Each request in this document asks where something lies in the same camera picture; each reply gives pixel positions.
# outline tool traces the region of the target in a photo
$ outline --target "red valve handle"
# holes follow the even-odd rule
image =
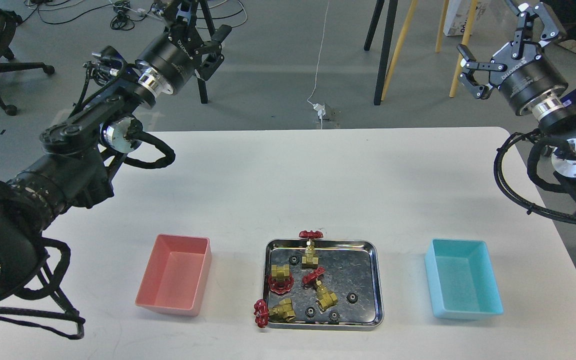
[[[259,328],[265,328],[268,325],[268,305],[264,299],[260,298],[254,303],[254,322]]]
[[[302,239],[321,239],[324,237],[324,234],[322,231],[308,231],[308,230],[302,230],[299,233],[299,237]]]
[[[316,269],[314,269],[311,273],[309,273],[308,275],[304,276],[301,279],[302,284],[304,285],[308,285],[310,283],[312,283],[313,281],[315,281],[319,276],[322,276],[323,273],[326,271],[326,269],[324,269],[323,267],[318,267]]]
[[[270,291],[274,292],[278,296],[282,296],[287,292],[291,291],[293,288],[293,284],[295,284],[295,278],[293,274],[290,274],[290,278],[284,282],[279,282],[277,280],[273,280],[273,277],[268,275],[267,279],[268,285],[270,285]]]

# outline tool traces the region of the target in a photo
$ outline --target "cardboard box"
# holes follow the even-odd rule
[[[490,2],[491,0],[479,0],[477,2],[473,31],[478,20],[480,20],[490,6]],[[443,34],[448,37],[463,35],[464,30],[466,30],[466,20],[468,19],[468,10],[470,8],[471,0],[450,0],[448,3],[448,11],[446,12],[446,21],[443,25]]]

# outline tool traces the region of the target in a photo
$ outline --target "wooden stand leg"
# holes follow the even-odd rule
[[[383,90],[381,92],[381,101],[384,101],[384,99],[386,98],[386,93],[388,92],[388,87],[391,84],[391,79],[393,78],[393,72],[395,71],[395,65],[397,65],[397,61],[400,58],[400,52],[402,52],[402,47],[404,41],[406,40],[410,23],[412,22],[412,16],[415,14],[417,2],[418,0],[412,0],[412,2],[410,2],[410,8],[408,9],[408,12],[406,14],[406,20],[404,20],[403,27],[401,28],[401,32],[399,33],[399,37],[397,39],[397,45],[395,45],[395,52],[392,55],[392,60],[390,60],[390,66],[388,67],[388,74],[386,75],[386,82],[383,85]]]
[[[442,41],[444,40],[444,25],[446,25],[446,13],[448,13],[448,2],[450,0],[443,0],[443,8],[441,9],[441,18],[439,19],[439,30],[437,30],[437,43],[434,45],[434,52],[439,53],[442,50]]]
[[[477,0],[470,0],[470,9],[468,10],[468,19],[466,20],[466,29],[463,33],[463,38],[461,39],[461,43],[463,45],[468,45],[468,41],[471,39],[471,32],[473,32],[473,23],[475,22],[475,12],[477,11]],[[457,66],[454,69],[454,76],[452,76],[452,84],[450,85],[450,96],[451,98],[455,97],[455,93],[457,93],[457,84],[459,74],[462,72],[462,55],[458,55],[457,57]]]

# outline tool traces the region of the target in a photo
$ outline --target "tripod leg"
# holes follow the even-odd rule
[[[199,85],[199,99],[201,104],[208,104],[208,91],[206,91],[206,82],[197,77],[197,85]]]
[[[213,22],[213,17],[210,15],[210,7],[208,7],[208,2],[206,0],[199,0],[201,4],[201,12],[203,12],[203,18],[206,20],[206,28],[208,28],[208,34],[212,37],[215,34],[215,23]]]
[[[473,32],[473,23],[475,22],[475,12],[477,11],[477,0],[470,0],[470,9],[468,10],[468,18],[466,19],[466,29],[463,32],[463,37],[461,38],[461,43],[463,45],[468,45],[468,41],[471,39],[471,32]],[[452,76],[452,84],[450,85],[450,93],[448,96],[454,98],[457,93],[457,84],[459,83],[459,73],[462,72],[462,55],[457,56],[457,66],[454,69],[454,75]]]
[[[448,13],[448,2],[450,0],[443,0],[443,8],[441,9],[441,18],[439,19],[439,30],[437,30],[437,43],[434,44],[434,52],[439,53],[442,50],[442,41],[444,37],[442,32],[446,24],[446,13]]]
[[[393,29],[395,28],[395,15],[397,14],[398,0],[388,0],[388,12],[386,14],[386,30],[383,34],[383,44],[381,46],[381,59],[379,60],[379,71],[377,73],[377,87],[374,89],[373,104],[382,104],[382,91],[386,80],[386,68],[388,66],[388,55],[391,53],[391,42],[393,41]]]
[[[381,92],[381,101],[386,99],[386,93],[388,92],[388,87],[391,85],[391,79],[393,79],[393,73],[395,71],[395,66],[397,66],[397,61],[400,59],[400,53],[402,52],[402,48],[404,46],[404,41],[406,40],[406,36],[408,36],[408,30],[410,27],[410,23],[412,22],[412,17],[415,14],[415,9],[417,8],[417,1],[412,0],[410,2],[410,8],[406,14],[406,20],[404,20],[404,24],[401,28],[401,32],[397,38],[397,45],[395,45],[395,52],[392,54],[392,59],[390,60],[390,66],[388,67],[388,74],[386,75],[386,82],[383,85],[383,90]]]
[[[377,3],[374,5],[372,20],[370,21],[370,27],[368,27],[368,35],[366,36],[366,41],[363,43],[363,50],[365,51],[370,50],[370,45],[373,43],[377,23],[379,23],[379,16],[381,16],[382,9],[384,8],[384,2],[386,2],[386,0],[377,0]]]

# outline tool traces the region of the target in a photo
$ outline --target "light blue plastic bin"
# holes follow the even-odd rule
[[[435,317],[478,320],[504,313],[484,241],[433,239],[425,271]]]

